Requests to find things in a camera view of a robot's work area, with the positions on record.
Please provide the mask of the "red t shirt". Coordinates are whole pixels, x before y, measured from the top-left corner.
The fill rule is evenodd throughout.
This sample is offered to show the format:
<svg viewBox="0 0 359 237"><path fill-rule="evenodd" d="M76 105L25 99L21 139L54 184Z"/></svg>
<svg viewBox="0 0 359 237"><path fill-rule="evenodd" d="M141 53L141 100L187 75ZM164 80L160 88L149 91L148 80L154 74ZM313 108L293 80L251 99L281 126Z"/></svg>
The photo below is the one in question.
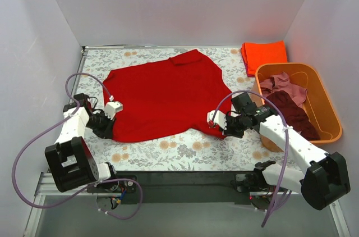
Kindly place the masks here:
<svg viewBox="0 0 359 237"><path fill-rule="evenodd" d="M198 50L167 60L112 70L103 81L123 110L116 114L112 139L153 140L195 129L224 139L207 123L208 112L231 110L222 70Z"/></svg>

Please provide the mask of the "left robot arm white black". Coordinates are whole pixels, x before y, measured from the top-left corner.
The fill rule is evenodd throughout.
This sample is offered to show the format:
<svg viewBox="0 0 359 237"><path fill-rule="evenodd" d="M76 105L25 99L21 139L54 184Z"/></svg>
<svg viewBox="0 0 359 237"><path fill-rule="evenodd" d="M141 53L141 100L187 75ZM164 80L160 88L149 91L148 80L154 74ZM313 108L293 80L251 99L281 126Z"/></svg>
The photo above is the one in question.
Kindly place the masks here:
<svg viewBox="0 0 359 237"><path fill-rule="evenodd" d="M110 101L103 110L96 110L88 95L77 94L74 99L63 108L68 120L58 139L44 151L54 183L60 192L99 182L105 191L113 192L119 187L116 171L109 162L96 163L85 143L85 129L101 139L113 138L116 114L123 110L123 105Z"/></svg>

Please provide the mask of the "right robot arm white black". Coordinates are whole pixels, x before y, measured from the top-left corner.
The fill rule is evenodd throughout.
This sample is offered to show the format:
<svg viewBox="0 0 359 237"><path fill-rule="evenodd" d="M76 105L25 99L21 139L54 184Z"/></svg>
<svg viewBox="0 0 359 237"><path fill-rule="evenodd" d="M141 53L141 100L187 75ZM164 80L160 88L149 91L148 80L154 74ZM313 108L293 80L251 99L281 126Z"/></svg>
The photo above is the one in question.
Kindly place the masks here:
<svg viewBox="0 0 359 237"><path fill-rule="evenodd" d="M254 129L290 155L300 168L286 169L274 162L258 165L254 176L259 190L268 190L274 183L301 194L314 209L322 210L351 191L346 159L338 152L328 153L316 147L287 125L283 114L272 102L258 107L248 92L229 95L236 116L216 112L214 122L226 136L243 137Z"/></svg>

